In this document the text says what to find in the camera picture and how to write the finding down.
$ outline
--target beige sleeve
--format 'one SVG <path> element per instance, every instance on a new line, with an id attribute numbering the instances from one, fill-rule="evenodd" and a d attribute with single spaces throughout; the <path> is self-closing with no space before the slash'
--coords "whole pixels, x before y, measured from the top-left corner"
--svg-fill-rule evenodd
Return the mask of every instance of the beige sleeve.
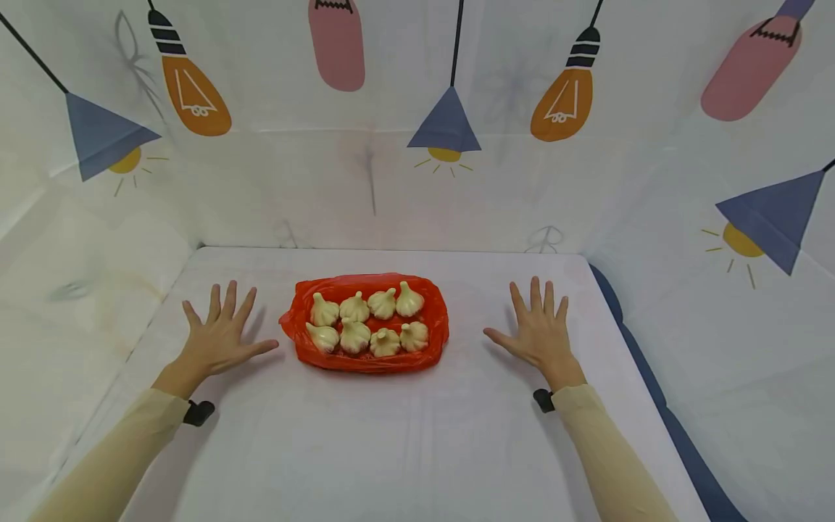
<path id="1" fill-rule="evenodd" d="M 594 388 L 563 388 L 551 400 L 577 448 L 602 522 L 676 521 Z"/>
<path id="2" fill-rule="evenodd" d="M 149 389 L 35 511 L 30 522 L 116 522 L 183 422 L 189 403 Z"/>

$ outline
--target garlic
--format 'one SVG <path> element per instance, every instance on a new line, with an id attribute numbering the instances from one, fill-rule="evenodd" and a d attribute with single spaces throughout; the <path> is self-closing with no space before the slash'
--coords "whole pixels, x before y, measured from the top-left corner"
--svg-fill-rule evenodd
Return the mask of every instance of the garlic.
<path id="1" fill-rule="evenodd" d="M 329 327 L 339 318 L 339 305 L 325 301 L 321 293 L 313 294 L 313 308 L 311 308 L 311 322 L 318 327 Z"/>
<path id="2" fill-rule="evenodd" d="M 400 281 L 400 297 L 397 298 L 397 313 L 411 317 L 423 308 L 423 296 L 409 288 L 408 283 Z"/>
<path id="3" fill-rule="evenodd" d="M 342 319 L 342 337 L 340 346 L 346 352 L 357 355 L 368 346 L 371 340 L 371 329 L 361 322 Z"/>
<path id="4" fill-rule="evenodd" d="M 394 288 L 389 288 L 386 291 L 379 291 L 373 296 L 368 297 L 368 307 L 371 308 L 371 313 L 377 319 L 386 321 L 391 319 L 394 315 L 395 301 Z"/>
<path id="5" fill-rule="evenodd" d="M 417 321 L 404 324 L 400 331 L 400 344 L 407 352 L 420 352 L 429 346 L 429 328 Z"/>
<path id="6" fill-rule="evenodd" d="M 348 297 L 339 305 L 339 316 L 342 319 L 365 322 L 370 314 L 368 305 L 362 300 L 361 291 L 357 292 L 354 297 Z"/>
<path id="7" fill-rule="evenodd" d="M 374 357 L 388 357 L 400 350 L 400 336 L 394 330 L 380 328 L 371 337 L 371 353 Z"/>
<path id="8" fill-rule="evenodd" d="M 339 334 L 331 327 L 314 327 L 309 322 L 307 325 L 307 333 L 310 334 L 313 344 L 319 348 L 322 353 L 333 353 L 333 349 L 337 347 L 339 342 Z"/>

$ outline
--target red plastic bag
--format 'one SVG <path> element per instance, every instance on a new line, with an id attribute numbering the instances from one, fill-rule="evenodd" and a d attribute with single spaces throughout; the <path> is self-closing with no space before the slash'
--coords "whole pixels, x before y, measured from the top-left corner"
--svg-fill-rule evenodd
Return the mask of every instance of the red plastic bag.
<path id="1" fill-rule="evenodd" d="M 372 333 L 384 327 L 399 333 L 400 325 L 404 322 L 422 322 L 429 328 L 429 346 L 421 352 L 401 351 L 398 355 L 391 357 L 375 358 L 368 351 L 352 356 L 344 353 L 340 348 L 334 353 L 322 353 L 313 344 L 305 323 L 310 321 L 314 293 L 321 292 L 326 301 L 337 304 L 348 297 L 353 297 L 358 291 L 362 292 L 362 298 L 366 300 L 374 292 L 386 291 L 389 288 L 397 288 L 395 296 L 399 296 L 400 281 L 407 282 L 412 290 L 421 294 L 426 300 L 420 313 L 408 319 L 395 314 L 388 321 L 381 321 L 371 316 L 366 324 L 371 328 Z M 443 345 L 449 339 L 447 304 L 443 301 L 441 291 L 428 279 L 402 274 L 363 274 L 299 282 L 296 284 L 296 296 L 293 298 L 290 310 L 281 316 L 278 322 L 284 329 L 284 333 L 296 344 L 296 355 L 300 361 L 327 370 L 343 372 L 399 373 L 425 370 L 438 364 Z M 342 324 L 337 324 L 337 330 L 342 332 Z"/>

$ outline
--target hand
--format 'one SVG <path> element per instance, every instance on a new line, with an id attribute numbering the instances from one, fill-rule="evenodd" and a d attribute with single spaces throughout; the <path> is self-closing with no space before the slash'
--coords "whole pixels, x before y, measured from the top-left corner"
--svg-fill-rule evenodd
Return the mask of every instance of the hand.
<path id="1" fill-rule="evenodd" d="M 545 303 L 539 294 L 539 278 L 530 280 L 530 310 L 524 305 L 516 283 L 510 283 L 510 297 L 516 310 L 519 331 L 516 337 L 507 336 L 492 328 L 484 335 L 516 357 L 532 364 L 543 374 L 552 392 L 568 386 L 586 384 L 579 362 L 571 353 L 569 331 L 565 317 L 569 298 L 563 297 L 554 315 L 554 283 L 545 283 Z"/>
<path id="2" fill-rule="evenodd" d="M 207 377 L 223 373 L 256 355 L 278 347 L 278 341 L 270 339 L 248 346 L 241 346 L 240 335 L 256 302 L 256 289 L 252 288 L 235 314 L 238 284 L 230 281 L 226 299 L 220 307 L 220 285 L 211 287 L 211 304 L 205 324 L 188 301 L 183 310 L 189 320 L 191 332 L 180 355 L 157 378 L 152 388 L 188 399 Z"/>

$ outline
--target white table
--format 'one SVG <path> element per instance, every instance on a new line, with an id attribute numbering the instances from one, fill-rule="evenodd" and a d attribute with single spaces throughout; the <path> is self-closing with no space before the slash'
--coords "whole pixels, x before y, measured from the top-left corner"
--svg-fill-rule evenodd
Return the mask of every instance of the white table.
<path id="1" fill-rule="evenodd" d="M 399 271 L 441 289 L 451 336 L 425 372 L 363 376 L 296 359 L 277 324 L 297 281 Z M 492 346 L 513 324 L 508 283 L 554 281 L 570 297 L 569 332 L 585 373 L 682 522 L 707 520 L 620 331 L 581 256 L 204 248 L 189 260 L 63 468 L 65 474 L 176 356 L 180 302 L 201 316 L 213 282 L 258 286 L 253 337 L 282 347 L 207 381 L 218 411 L 184 426 L 123 519 L 280 522 L 599 520 L 556 413 L 531 393 L 544 380 Z"/>

